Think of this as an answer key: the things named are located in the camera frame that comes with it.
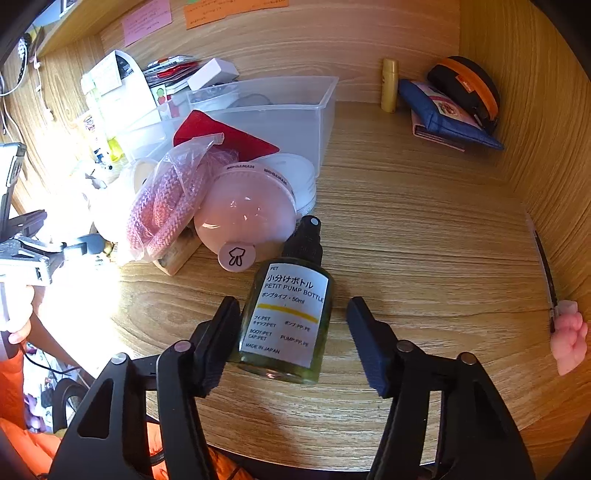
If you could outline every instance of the wooden wall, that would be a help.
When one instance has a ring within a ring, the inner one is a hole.
[[[382,59],[423,77],[459,49],[459,0],[290,0],[290,6],[233,15],[185,29],[186,0],[170,1],[173,23],[124,47],[114,22],[101,33],[108,53],[127,51],[140,67],[172,54],[234,62],[243,78],[336,75],[338,100],[379,102]]]
[[[591,82],[529,0],[461,0],[460,8],[460,53],[484,67],[501,94],[497,135],[506,148],[491,156],[532,216],[558,297],[578,301],[589,321]],[[591,389],[582,383],[590,369],[587,358],[570,374],[581,385],[569,405],[523,432],[532,455],[542,457],[541,476],[591,411]]]
[[[72,122],[87,109],[80,78],[104,55],[100,37],[96,35],[41,59],[43,96],[54,121],[47,121],[43,115],[39,94],[35,92],[38,76],[32,64],[27,67],[22,85],[7,97],[8,111],[24,139],[19,140],[11,125],[12,136],[16,141],[24,141],[28,149],[24,178],[21,175],[13,197],[17,212],[48,208],[51,194],[59,191],[77,161],[87,154]],[[13,51],[2,68],[9,86],[17,81],[20,65],[21,60]],[[0,140],[11,141],[7,135],[0,135]]]

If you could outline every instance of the pink woven item in plastic bag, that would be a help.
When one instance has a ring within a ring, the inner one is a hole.
[[[178,238],[201,204],[217,173],[236,162],[221,150],[223,134],[196,137],[170,150],[146,180],[131,207],[126,243],[132,260],[157,260]]]

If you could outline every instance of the pink plush toy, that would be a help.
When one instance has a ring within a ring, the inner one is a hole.
[[[550,350],[556,358],[558,374],[566,375],[585,358],[589,329],[578,311],[577,302],[560,300],[558,318],[554,321],[554,333],[550,338]]]

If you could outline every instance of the green pump bottle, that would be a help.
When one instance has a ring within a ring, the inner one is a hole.
[[[303,217],[281,256],[256,272],[234,355],[240,368],[287,382],[318,381],[335,283],[320,266],[320,227],[315,216]]]

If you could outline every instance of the orange jacket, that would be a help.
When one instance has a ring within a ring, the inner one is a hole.
[[[22,362],[19,352],[15,358],[0,362],[0,428],[4,431],[14,449],[22,457],[34,475],[49,472],[61,439],[47,433],[31,433],[26,430],[24,402],[22,397]],[[150,455],[162,450],[160,427],[148,423]],[[249,473],[239,468],[229,458],[209,449],[220,480],[253,480]],[[165,462],[152,467],[156,480],[168,480]]]

